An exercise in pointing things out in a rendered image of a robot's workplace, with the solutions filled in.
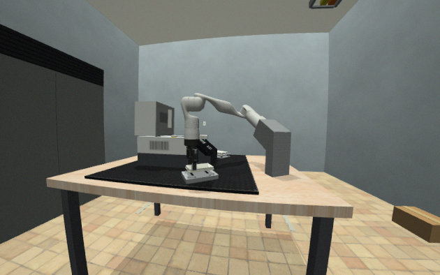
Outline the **white thermal cycler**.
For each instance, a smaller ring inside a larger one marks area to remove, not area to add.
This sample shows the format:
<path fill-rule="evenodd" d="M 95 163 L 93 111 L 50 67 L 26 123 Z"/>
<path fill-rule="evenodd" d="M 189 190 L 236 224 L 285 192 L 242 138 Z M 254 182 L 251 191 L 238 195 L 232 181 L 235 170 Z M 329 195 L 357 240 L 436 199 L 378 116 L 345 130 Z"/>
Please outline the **white thermal cycler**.
<path fill-rule="evenodd" d="M 174 116 L 175 109 L 163 103 L 135 101 L 135 135 L 146 135 L 137 137 L 138 165 L 186 167 L 186 147 L 188 146 L 184 146 L 183 135 L 174 135 Z M 196 146 L 196 149 L 198 149 L 197 164 L 210 164 L 211 157 L 210 165 L 214 165 L 217 160 L 216 147 L 206 139 L 200 139 L 200 144 Z"/>

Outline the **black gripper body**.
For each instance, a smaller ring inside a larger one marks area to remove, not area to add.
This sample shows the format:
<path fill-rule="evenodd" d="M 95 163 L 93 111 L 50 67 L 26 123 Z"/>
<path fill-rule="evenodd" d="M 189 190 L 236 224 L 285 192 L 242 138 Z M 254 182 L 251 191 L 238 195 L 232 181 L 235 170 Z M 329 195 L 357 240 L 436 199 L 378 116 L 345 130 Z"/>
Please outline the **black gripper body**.
<path fill-rule="evenodd" d="M 192 150 L 196 149 L 196 146 L 200 144 L 200 139 L 197 140 L 187 140 L 184 139 L 184 145 L 189 146 L 188 149 L 191 150 L 191 156 L 192 156 Z"/>

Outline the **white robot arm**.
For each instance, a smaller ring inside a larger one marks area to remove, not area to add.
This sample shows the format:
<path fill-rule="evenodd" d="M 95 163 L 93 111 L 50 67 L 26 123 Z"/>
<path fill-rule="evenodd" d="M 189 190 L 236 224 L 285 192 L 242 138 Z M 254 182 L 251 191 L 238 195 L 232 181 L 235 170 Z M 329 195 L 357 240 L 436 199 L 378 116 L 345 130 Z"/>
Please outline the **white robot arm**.
<path fill-rule="evenodd" d="M 229 102 L 221 101 L 202 94 L 194 94 L 193 97 L 183 97 L 181 101 L 184 113 L 184 139 L 208 139 L 208 135 L 200 135 L 199 118 L 189 114 L 189 112 L 200 112 L 205 107 L 205 101 L 209 101 L 213 104 L 219 112 L 247 119 L 254 128 L 256 128 L 259 119 L 266 119 L 254 112 L 248 105 L 243 105 L 240 112 L 238 112 Z"/>

